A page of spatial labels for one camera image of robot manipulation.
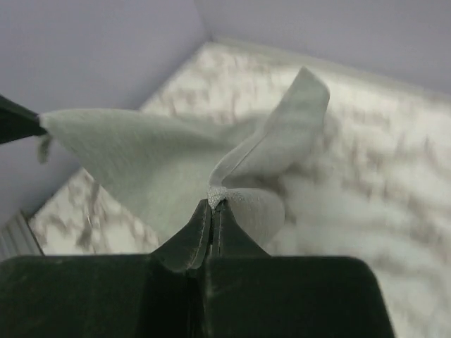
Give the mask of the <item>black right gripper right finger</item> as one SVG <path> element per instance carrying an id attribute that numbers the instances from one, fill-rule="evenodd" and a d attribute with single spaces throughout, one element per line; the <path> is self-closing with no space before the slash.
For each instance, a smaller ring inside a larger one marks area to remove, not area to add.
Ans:
<path id="1" fill-rule="evenodd" d="M 237 223 L 227 201 L 214 209 L 210 226 L 210 257 L 268 258 L 265 252 Z"/>

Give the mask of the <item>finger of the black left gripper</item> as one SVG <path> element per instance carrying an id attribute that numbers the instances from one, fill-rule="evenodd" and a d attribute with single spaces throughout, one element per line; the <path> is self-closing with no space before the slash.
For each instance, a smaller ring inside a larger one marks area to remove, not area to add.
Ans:
<path id="1" fill-rule="evenodd" d="M 0 97 L 0 120 L 0 142 L 2 144 L 47 133 L 40 126 L 39 116 L 36 113 L 4 96 Z"/>

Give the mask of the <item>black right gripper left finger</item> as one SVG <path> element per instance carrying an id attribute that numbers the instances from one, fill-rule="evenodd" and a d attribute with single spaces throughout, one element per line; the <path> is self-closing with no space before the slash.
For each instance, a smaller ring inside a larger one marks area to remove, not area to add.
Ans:
<path id="1" fill-rule="evenodd" d="M 152 253 L 165 268 L 181 273 L 198 269 L 206 256 L 210 242 L 211 207 L 201 200 L 189 222 Z"/>

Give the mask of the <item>grey cloth napkin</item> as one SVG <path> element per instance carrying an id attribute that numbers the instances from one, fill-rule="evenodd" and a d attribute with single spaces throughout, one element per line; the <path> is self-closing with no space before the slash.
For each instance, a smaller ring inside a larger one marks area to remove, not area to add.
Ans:
<path id="1" fill-rule="evenodd" d="M 286 178 L 311 151 L 324 126 L 330 92 L 302 68 L 270 113 L 233 124 L 113 109 L 44 113 L 41 149 L 57 142 L 83 171 L 68 183 L 82 190 L 75 219 L 54 202 L 33 220 L 46 255 L 149 252 L 166 242 L 196 205 L 227 201 L 239 226 L 266 245 L 296 221 Z"/>

